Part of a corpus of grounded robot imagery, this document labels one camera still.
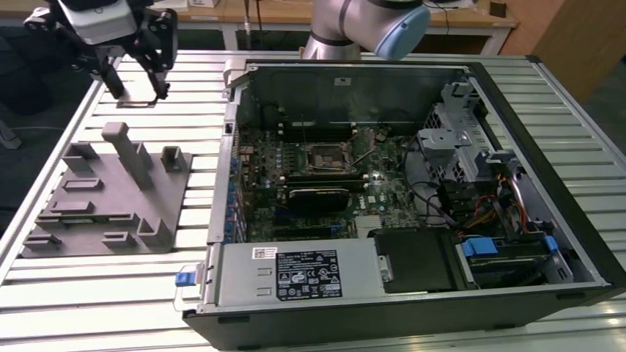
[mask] gray plastic stand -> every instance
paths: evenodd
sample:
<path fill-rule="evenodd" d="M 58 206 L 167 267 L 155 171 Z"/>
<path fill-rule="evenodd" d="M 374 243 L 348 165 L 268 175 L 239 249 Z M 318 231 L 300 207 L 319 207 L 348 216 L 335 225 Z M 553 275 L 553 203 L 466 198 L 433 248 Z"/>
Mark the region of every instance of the gray plastic stand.
<path fill-rule="evenodd" d="M 151 155 L 127 134 L 123 122 L 103 128 L 118 154 L 98 155 L 90 143 L 70 146 L 68 171 L 24 242 L 23 257 L 172 249 L 192 156 L 179 147 Z"/>

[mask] power supply label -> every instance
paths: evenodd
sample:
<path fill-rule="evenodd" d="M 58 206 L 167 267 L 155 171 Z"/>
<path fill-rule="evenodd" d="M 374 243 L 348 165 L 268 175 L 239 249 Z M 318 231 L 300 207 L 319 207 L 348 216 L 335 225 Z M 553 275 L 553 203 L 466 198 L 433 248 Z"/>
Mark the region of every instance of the power supply label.
<path fill-rule="evenodd" d="M 282 301 L 342 297 L 336 251 L 276 253 L 276 297 Z"/>

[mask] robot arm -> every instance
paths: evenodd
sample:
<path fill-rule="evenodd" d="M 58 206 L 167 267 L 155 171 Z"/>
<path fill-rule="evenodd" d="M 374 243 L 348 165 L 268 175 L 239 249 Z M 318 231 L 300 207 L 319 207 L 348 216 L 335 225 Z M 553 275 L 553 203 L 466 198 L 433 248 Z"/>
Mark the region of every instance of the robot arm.
<path fill-rule="evenodd" d="M 316 0 L 304 59 L 359 59 L 360 46 L 402 59 L 422 40 L 430 12 L 422 0 Z"/>
<path fill-rule="evenodd" d="M 55 47 L 72 68 L 88 70 L 118 99 L 124 86 L 110 57 L 128 53 L 148 73 L 156 98 L 166 99 L 166 76 L 178 52 L 176 12 L 147 9 L 154 0 L 45 1 L 48 8 L 35 9 L 24 25 Z M 144 23 L 159 40 L 160 53 L 142 30 Z"/>

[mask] metal rail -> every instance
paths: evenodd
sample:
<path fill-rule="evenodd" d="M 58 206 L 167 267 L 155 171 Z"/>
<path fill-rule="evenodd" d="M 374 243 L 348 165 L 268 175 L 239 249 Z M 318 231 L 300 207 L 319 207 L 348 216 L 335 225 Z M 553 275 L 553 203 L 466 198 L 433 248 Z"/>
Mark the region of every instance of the metal rail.
<path fill-rule="evenodd" d="M 118 109 L 99 84 L 71 121 L 71 129 L 44 166 L 16 220 L 0 242 L 0 352 L 212 351 L 175 312 L 174 274 L 204 259 L 219 139 L 226 112 L 222 71 L 230 58 L 295 59 L 291 52 L 183 51 L 168 75 L 171 96 L 154 109 Z M 413 61 L 479 61 L 518 112 L 577 201 L 622 265 L 626 264 L 625 157 L 545 67 L 523 57 L 415 55 Z M 119 64 L 124 81 L 144 78 L 136 63 Z M 92 142 L 106 122 L 124 121 L 130 137 L 148 152 L 176 144 L 192 153 L 192 175 L 183 205 L 176 251 L 170 254 L 15 259 L 36 214 L 58 183 L 60 151 L 70 142 Z M 493 123 L 503 146 L 502 130 Z M 198 298 L 187 287 L 183 298 Z M 455 346 L 465 351 L 622 351 L 626 349 L 626 295 L 593 307 L 567 309 L 525 328 L 332 343 L 290 351 L 417 351 Z"/>

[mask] white box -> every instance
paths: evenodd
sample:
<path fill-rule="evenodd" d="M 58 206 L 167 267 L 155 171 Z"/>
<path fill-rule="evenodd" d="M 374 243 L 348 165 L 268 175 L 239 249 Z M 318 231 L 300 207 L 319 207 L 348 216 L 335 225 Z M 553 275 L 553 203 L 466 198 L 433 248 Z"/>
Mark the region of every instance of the white box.
<path fill-rule="evenodd" d="M 187 0 L 158 0 L 150 8 L 154 10 L 172 9 L 176 12 L 187 12 L 188 5 Z"/>
<path fill-rule="evenodd" d="M 188 0 L 188 4 L 198 7 L 216 7 L 219 0 Z"/>

